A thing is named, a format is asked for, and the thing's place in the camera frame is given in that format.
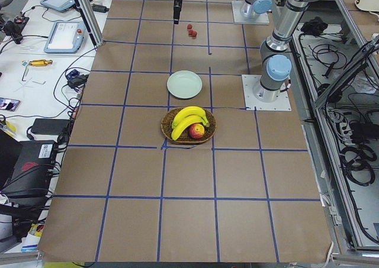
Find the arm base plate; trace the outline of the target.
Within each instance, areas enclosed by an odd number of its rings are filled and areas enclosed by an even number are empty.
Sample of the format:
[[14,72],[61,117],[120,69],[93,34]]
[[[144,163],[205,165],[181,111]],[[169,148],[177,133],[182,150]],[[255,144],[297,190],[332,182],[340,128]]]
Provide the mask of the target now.
[[268,11],[272,4],[257,0],[252,4],[232,1],[233,20],[235,24],[268,25]]
[[261,85],[261,75],[242,75],[245,108],[250,111],[291,111],[285,83],[269,91]]

